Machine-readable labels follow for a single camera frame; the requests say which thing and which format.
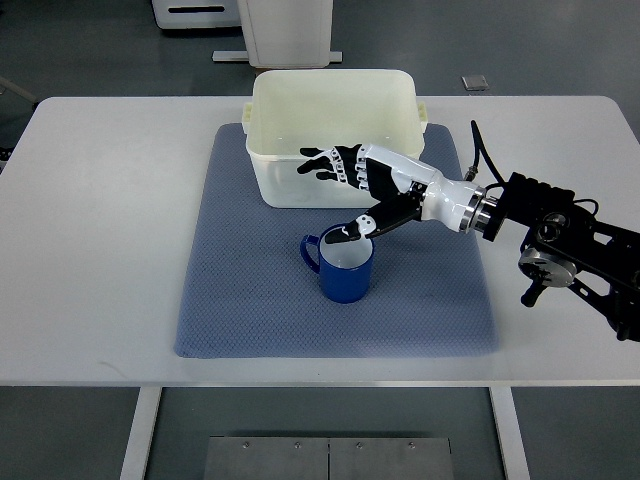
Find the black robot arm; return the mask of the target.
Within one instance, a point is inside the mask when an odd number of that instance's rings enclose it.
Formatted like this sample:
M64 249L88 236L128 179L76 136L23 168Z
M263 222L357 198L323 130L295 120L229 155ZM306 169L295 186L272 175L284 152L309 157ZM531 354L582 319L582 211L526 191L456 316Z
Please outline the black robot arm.
M480 160L493 174L499 198L472 198L471 229L488 241L506 220L528 228L520 246L521 272L531 280L521 303L531 308L547 288L567 288L603 315L619 341L639 340L639 234L596 219L571 190L513 173L505 180L490 158L479 127L471 122L475 178Z

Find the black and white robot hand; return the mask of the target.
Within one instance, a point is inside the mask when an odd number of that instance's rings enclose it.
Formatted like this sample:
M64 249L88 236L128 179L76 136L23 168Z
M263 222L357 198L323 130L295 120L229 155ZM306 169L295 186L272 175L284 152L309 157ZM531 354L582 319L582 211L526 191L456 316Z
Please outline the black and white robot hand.
M371 239L405 223L437 220L455 232L472 227L485 189L454 181L423 162L373 144L302 148L297 168L319 180L332 180L368 193L376 204L327 237L329 244Z

